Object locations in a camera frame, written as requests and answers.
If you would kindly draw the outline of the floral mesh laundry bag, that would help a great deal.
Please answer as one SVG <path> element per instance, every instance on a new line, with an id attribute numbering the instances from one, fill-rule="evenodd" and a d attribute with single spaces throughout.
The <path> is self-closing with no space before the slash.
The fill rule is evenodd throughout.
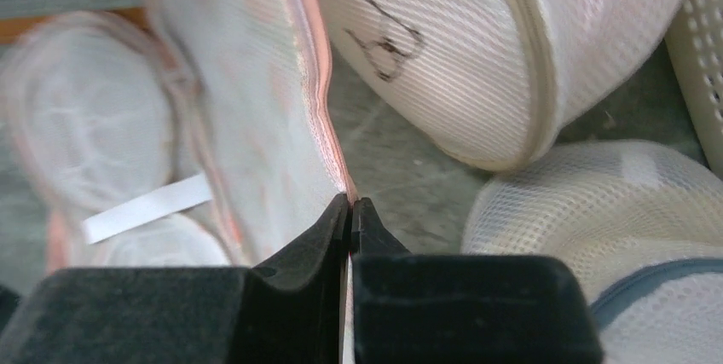
<path id="1" fill-rule="evenodd" d="M 144 0 L 35 29 L 1 62 L 49 266 L 256 265 L 356 196 L 327 109 L 317 0 Z"/>

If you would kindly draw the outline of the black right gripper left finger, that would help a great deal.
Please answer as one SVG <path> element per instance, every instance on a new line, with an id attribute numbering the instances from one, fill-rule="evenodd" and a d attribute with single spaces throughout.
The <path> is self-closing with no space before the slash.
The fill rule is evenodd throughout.
<path id="1" fill-rule="evenodd" d="M 19 305 L 4 363 L 339 363 L 349 201 L 252 268 L 63 269 Z"/>

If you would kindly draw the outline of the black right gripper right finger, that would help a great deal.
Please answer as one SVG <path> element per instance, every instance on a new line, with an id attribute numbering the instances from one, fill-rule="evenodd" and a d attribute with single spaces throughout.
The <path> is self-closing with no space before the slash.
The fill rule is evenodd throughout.
<path id="1" fill-rule="evenodd" d="M 600 363 L 571 270 L 553 257 L 413 254 L 373 202 L 352 209 L 354 363 Z"/>

